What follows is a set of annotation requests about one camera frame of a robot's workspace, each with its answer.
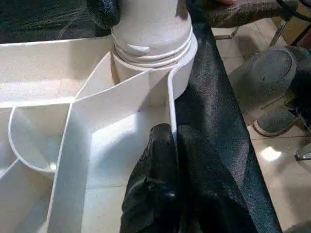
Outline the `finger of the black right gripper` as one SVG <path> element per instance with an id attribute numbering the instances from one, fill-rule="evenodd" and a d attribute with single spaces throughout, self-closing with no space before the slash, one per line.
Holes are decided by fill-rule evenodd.
<path id="1" fill-rule="evenodd" d="M 266 16 L 267 0 L 207 0 L 207 18 L 211 27 L 236 27 Z"/>

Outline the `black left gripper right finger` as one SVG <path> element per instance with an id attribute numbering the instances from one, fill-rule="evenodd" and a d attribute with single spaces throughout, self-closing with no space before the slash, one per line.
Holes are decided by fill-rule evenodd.
<path id="1" fill-rule="evenodd" d="M 179 126 L 179 164 L 188 204 L 187 230 L 198 233 L 254 233 L 256 226 L 230 171 L 197 129 Z"/>

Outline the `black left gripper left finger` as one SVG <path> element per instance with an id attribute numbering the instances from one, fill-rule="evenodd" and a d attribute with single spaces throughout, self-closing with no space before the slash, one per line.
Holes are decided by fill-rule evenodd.
<path id="1" fill-rule="evenodd" d="M 180 220 L 179 169 L 171 127 L 152 127 L 121 206 L 121 233 L 176 233 Z"/>

